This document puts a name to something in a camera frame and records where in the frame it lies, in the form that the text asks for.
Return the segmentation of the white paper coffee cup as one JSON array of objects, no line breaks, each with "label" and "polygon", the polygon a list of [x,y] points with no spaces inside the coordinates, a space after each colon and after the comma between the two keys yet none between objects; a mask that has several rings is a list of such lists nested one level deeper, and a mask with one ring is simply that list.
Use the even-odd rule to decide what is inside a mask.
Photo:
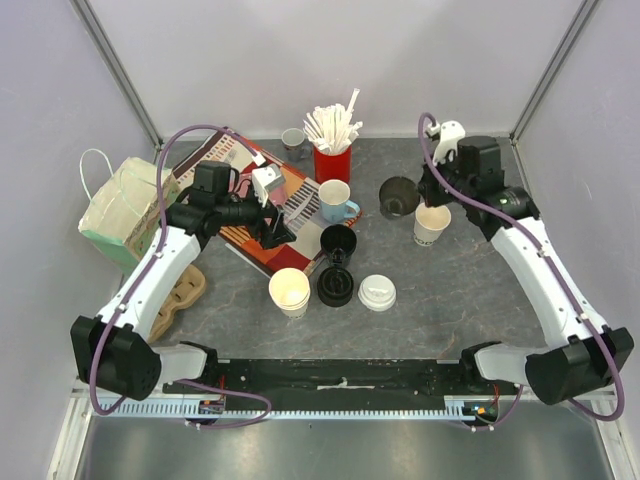
[{"label": "white paper coffee cup", "polygon": [[451,212],[447,206],[427,207],[421,203],[414,213],[413,239],[420,246],[432,245],[449,226]]}]

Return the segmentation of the black plastic cup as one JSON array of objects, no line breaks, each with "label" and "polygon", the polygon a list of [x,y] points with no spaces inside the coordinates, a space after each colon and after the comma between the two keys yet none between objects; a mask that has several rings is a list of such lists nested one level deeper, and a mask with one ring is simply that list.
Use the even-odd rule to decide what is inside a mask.
[{"label": "black plastic cup", "polygon": [[388,178],[379,189],[380,212],[387,219],[413,213],[420,199],[416,183],[403,176]]}]

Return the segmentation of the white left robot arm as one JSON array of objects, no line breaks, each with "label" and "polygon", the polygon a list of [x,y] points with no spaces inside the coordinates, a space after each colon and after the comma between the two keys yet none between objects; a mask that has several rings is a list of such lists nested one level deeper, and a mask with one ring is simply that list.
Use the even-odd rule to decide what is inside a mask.
[{"label": "white left robot arm", "polygon": [[94,317],[80,316],[70,335],[79,379],[141,401],[158,385],[185,380],[198,393],[219,382],[211,352],[196,344],[152,348],[155,319],[179,277],[224,227],[243,227],[263,249],[293,242],[284,210],[269,198],[285,182],[269,164],[254,169],[244,195],[230,189],[232,167],[202,161],[192,184],[164,212],[151,246],[121,290]]}]

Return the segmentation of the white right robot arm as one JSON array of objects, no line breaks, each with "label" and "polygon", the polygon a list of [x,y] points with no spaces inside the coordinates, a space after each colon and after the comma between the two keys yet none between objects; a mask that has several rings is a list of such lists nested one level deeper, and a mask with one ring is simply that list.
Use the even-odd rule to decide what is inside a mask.
[{"label": "white right robot arm", "polygon": [[611,328],[580,292],[548,238],[529,193],[508,186],[496,139],[472,136],[439,143],[426,152],[418,190],[429,207],[459,203],[515,274],[542,327],[545,348],[490,342],[464,350],[458,368],[467,392],[483,392],[494,380],[530,387],[546,405],[575,403],[579,396],[616,387],[634,349],[624,328]]}]

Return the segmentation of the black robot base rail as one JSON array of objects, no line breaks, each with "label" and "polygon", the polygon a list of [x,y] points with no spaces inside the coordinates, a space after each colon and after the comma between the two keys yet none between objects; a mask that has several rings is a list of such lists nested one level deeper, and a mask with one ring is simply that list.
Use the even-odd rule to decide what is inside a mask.
[{"label": "black robot base rail", "polygon": [[507,396],[518,390],[509,382],[475,378],[456,360],[431,359],[218,359],[196,381],[263,396],[285,389],[354,388],[431,397]]}]

